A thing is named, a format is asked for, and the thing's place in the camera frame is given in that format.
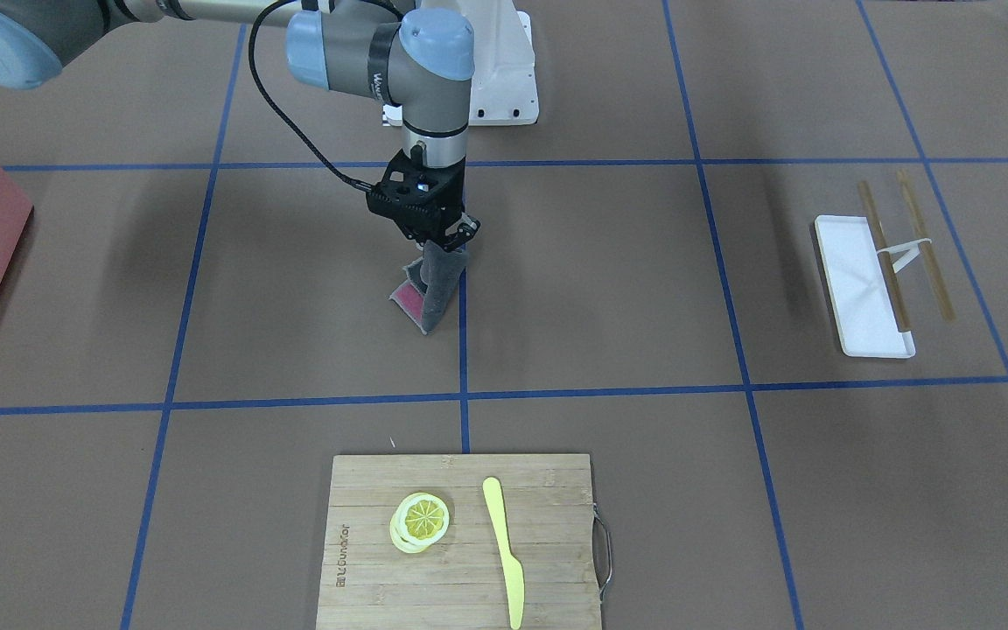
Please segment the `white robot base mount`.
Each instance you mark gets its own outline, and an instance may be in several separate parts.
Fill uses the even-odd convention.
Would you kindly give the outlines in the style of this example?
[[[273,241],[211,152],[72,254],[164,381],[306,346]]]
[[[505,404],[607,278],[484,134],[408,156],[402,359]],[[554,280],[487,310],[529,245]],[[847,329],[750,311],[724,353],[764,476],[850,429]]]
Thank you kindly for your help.
[[[540,115],[536,54],[528,13],[512,1],[415,1],[459,12],[473,28],[469,125],[532,125]]]

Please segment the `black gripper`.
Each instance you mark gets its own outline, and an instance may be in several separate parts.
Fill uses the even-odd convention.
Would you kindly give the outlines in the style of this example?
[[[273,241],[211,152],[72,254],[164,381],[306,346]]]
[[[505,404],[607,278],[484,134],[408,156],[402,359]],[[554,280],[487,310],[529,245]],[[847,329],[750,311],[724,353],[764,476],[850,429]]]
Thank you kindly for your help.
[[[424,166],[420,149],[398,151],[367,191],[367,210],[392,220],[404,238],[435,243],[449,254],[480,231],[480,221],[466,212],[465,175],[465,159],[433,168]]]

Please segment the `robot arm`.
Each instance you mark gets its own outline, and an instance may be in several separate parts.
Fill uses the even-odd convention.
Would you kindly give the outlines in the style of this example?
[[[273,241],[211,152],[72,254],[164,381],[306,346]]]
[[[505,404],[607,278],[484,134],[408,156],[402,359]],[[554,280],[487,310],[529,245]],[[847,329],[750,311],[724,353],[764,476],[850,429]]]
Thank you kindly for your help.
[[[463,248],[479,231],[463,202],[473,26],[417,1],[0,1],[0,87],[38,88],[121,25],[165,18],[283,24],[293,79],[402,109],[402,148],[379,183],[344,176],[369,212],[424,249]]]

